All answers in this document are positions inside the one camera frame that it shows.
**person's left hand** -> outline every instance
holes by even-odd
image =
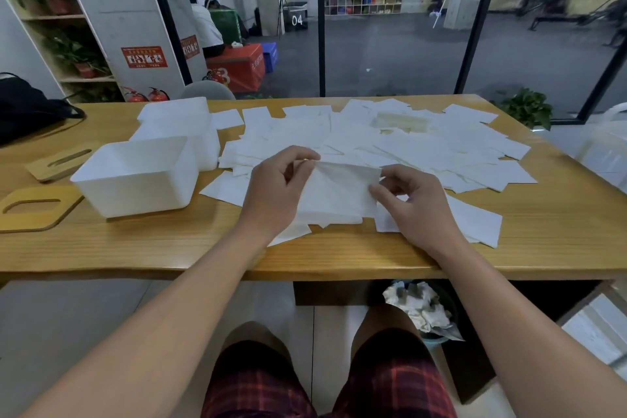
[[[294,169],[295,160],[301,162]],[[300,194],[320,155],[291,146],[267,158],[253,169],[238,225],[261,234],[270,243],[294,220]]]

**hand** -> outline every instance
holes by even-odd
[[[396,221],[403,236],[435,259],[460,242],[459,231],[438,178],[400,164],[381,170],[383,180],[370,186],[372,196]],[[396,195],[409,195],[407,201]]]
[[[320,160],[320,155],[291,146],[253,169],[238,225],[260,233],[266,245],[296,216],[300,194],[315,165],[306,160],[294,168],[294,161],[303,159]]]

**black bag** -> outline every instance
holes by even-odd
[[[47,99],[42,91],[13,73],[0,78],[0,146],[85,112],[65,99]]]

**dark gray floor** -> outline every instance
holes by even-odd
[[[449,94],[466,50],[469,30],[434,29],[425,14],[327,17],[325,20],[327,96]],[[580,110],[614,50],[604,47],[614,30],[605,22],[540,24],[531,19],[489,14],[476,50],[466,92],[487,99],[497,90],[521,87],[543,92],[554,117]],[[278,63],[266,74],[260,93],[271,97],[312,97],[318,91],[318,26],[289,32],[277,40]],[[597,107],[621,103],[627,91],[623,68]]]

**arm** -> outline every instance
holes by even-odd
[[[168,417],[254,258],[294,219],[317,153],[291,147],[259,164],[239,221],[24,413],[24,418]]]
[[[373,196],[448,274],[517,416],[625,415],[627,383],[469,245],[437,177],[402,165],[384,167],[382,175]],[[396,198],[401,193],[407,202]]]

